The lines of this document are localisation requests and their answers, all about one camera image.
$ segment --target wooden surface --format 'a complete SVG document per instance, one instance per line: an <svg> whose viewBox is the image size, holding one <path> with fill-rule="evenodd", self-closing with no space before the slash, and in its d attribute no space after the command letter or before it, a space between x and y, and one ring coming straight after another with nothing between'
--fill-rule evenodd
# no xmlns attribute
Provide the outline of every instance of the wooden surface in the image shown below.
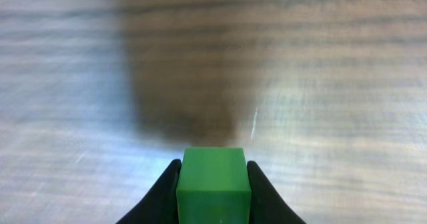
<svg viewBox="0 0 427 224"><path fill-rule="evenodd" d="M427 0L0 0L0 223L115 223L190 145L307 223L427 223Z"/></svg>

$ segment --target tabletop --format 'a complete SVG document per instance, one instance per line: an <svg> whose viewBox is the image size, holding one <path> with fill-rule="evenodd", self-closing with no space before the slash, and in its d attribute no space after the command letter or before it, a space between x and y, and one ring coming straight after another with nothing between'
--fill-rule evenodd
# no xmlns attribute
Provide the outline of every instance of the tabletop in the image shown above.
<svg viewBox="0 0 427 224"><path fill-rule="evenodd" d="M0 0L0 223L115 223L191 146L307 223L427 223L427 0Z"/></svg>

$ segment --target green cube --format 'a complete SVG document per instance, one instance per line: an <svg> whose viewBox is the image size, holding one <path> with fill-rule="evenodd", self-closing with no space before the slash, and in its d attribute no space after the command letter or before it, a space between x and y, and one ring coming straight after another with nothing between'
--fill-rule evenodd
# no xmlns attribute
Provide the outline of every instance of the green cube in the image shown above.
<svg viewBox="0 0 427 224"><path fill-rule="evenodd" d="M251 193L242 148L185 150L176 189L179 224L248 224Z"/></svg>

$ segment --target cube top face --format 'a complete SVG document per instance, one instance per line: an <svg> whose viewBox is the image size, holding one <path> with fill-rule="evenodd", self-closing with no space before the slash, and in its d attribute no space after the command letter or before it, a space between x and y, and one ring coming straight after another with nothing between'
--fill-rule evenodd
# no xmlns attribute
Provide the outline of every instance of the cube top face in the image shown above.
<svg viewBox="0 0 427 224"><path fill-rule="evenodd" d="M243 149L187 148L179 174L178 191L251 192Z"/></svg>

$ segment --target green block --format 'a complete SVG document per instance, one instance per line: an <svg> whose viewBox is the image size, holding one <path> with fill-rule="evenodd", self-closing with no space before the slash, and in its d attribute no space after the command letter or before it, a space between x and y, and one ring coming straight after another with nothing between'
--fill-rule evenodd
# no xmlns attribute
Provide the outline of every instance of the green block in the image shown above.
<svg viewBox="0 0 427 224"><path fill-rule="evenodd" d="M179 224L248 224L251 192L242 148L188 148L176 189Z"/></svg>

